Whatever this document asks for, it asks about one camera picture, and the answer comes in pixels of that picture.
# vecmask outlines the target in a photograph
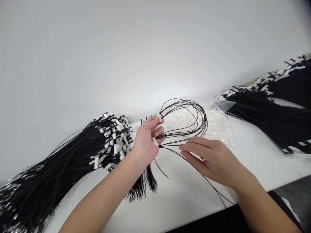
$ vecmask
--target hand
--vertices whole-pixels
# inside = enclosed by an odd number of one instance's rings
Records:
[[[138,129],[135,137],[135,144],[133,150],[135,153],[146,159],[150,164],[159,152],[159,149],[153,143],[152,138],[157,137],[164,133],[164,128],[160,124],[164,123],[164,120],[159,122],[160,118],[155,115],[147,119]],[[165,139],[157,139],[159,145]]]
[[[256,180],[221,141],[193,137],[179,147],[181,154],[203,175],[236,192]]]

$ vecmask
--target wire bundle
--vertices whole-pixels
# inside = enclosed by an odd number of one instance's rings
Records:
[[[146,120],[140,119],[140,124],[142,125]],[[156,163],[160,171],[167,177],[167,175],[161,170],[159,165]],[[135,182],[133,187],[130,189],[127,198],[129,199],[129,202],[133,201],[140,201],[143,197],[146,198],[146,186],[147,182],[149,184],[149,189],[151,192],[155,193],[157,190],[157,182],[152,174],[151,166],[150,164],[147,166],[146,170],[143,172],[143,174],[138,178],[138,180]]]
[[[257,89],[269,97],[311,108],[311,53],[285,63],[285,68],[269,72],[265,78],[258,78],[255,81]]]
[[[258,78],[249,87],[233,86],[218,96],[236,102],[228,115],[256,125],[287,156],[298,159],[311,158],[311,109],[278,105],[272,97],[310,104],[310,58],[303,55],[299,60],[291,59],[291,65],[269,73],[268,78]]]
[[[128,154],[131,132],[125,115],[106,112],[45,160],[14,176],[0,189],[1,231],[43,232],[77,181],[100,167],[111,171]]]
[[[171,100],[178,100],[172,104],[169,104],[168,106],[164,107],[164,105],[171,101]],[[190,112],[190,114],[194,117],[195,121],[193,124],[188,125],[187,127],[181,128],[181,129],[173,129],[173,130],[169,130],[164,132],[163,134],[159,135],[156,137],[156,139],[162,139],[162,138],[174,138],[174,137],[180,137],[180,136],[198,136],[198,137],[202,137],[206,131],[207,131],[207,127],[208,127],[208,121],[207,121],[207,116],[206,113],[203,109],[203,107],[201,105],[199,105],[197,102],[192,101],[192,100],[182,100],[182,99],[170,99],[168,101],[166,101],[162,108],[161,111],[159,112],[159,115],[163,114],[163,117],[161,117],[161,119],[165,118],[168,114],[174,112],[174,111],[178,111],[180,109],[185,109],[187,111]],[[165,148],[171,152],[173,152],[174,154],[178,155],[179,157],[181,157],[182,159],[184,159],[186,162],[188,162],[188,160],[186,160],[181,154],[177,153],[176,151],[172,150],[170,147],[174,147],[174,146],[181,146],[181,142],[183,141],[187,141],[189,138],[188,137],[184,137],[183,139],[177,139],[176,141],[172,141],[172,142],[167,142],[164,143],[162,145],[159,145],[159,148]],[[226,205],[222,199],[222,197],[227,200],[228,202],[230,202],[231,204],[234,205],[234,203],[232,203],[230,200],[228,200],[226,197],[224,197],[217,189],[214,188],[214,186],[208,181],[208,179],[206,179],[204,176],[203,178],[212,186],[212,188],[215,190],[215,192],[217,193],[217,195],[219,196],[220,200],[222,201],[223,205],[225,208]]]

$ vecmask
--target plastic bag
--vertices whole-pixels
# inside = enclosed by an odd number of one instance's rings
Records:
[[[233,138],[233,128],[225,113],[235,102],[227,100],[213,100],[201,103],[207,117],[207,131],[202,137],[210,140],[220,140],[226,146],[233,148],[235,146]],[[194,108],[178,109],[165,117],[164,126],[166,131],[186,132],[193,130],[202,124],[202,117]]]

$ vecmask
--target white table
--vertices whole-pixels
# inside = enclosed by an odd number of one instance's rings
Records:
[[[229,120],[236,142],[232,151],[267,191],[311,174],[311,163],[285,157],[254,125],[232,117]],[[133,126],[138,125],[140,122],[133,123]],[[160,149],[156,161],[169,179],[153,162],[157,193],[148,192],[146,199],[134,203],[122,201],[104,232],[165,232],[224,209],[213,188],[182,158]],[[57,232],[80,200],[107,174],[103,169],[97,169],[81,179],[62,200],[46,232]],[[236,202],[233,190],[211,183],[225,197]]]

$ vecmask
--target white wall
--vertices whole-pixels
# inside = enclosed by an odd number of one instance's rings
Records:
[[[298,0],[0,3],[0,183],[93,117],[215,96],[311,51]]]

